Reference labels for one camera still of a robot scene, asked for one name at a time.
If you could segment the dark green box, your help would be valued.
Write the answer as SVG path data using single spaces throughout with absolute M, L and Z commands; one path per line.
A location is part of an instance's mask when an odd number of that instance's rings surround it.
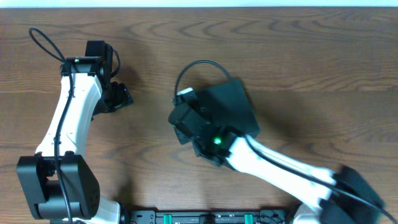
M 259 134 L 259 125 L 240 80 L 194 91 L 204 117 L 175 117 L 172 110 L 168 118 L 181 144 L 192 140 L 207 144 L 221 137 L 221 128 L 228 127 L 252 137 Z

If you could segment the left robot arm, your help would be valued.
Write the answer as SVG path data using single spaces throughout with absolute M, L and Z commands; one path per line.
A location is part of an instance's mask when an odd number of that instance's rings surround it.
M 33 156 L 17 163 L 29 210 L 51 223 L 129 223 L 120 203 L 100 194 L 100 185 L 85 161 L 93 117 L 113 113 L 133 103 L 127 87 L 112 81 L 118 55 L 103 40 L 89 40 L 85 55 L 62 65 L 62 90 L 43 141 Z

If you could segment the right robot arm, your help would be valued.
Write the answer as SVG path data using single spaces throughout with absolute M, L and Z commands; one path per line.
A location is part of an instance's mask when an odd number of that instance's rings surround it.
M 301 201 L 293 223 L 376 223 L 387 215 L 384 202 L 354 169 L 338 173 L 315 167 L 265 147 L 255 140 L 259 128 L 243 91 L 175 94 L 169 115 L 181 144 L 215 166 L 258 177 Z

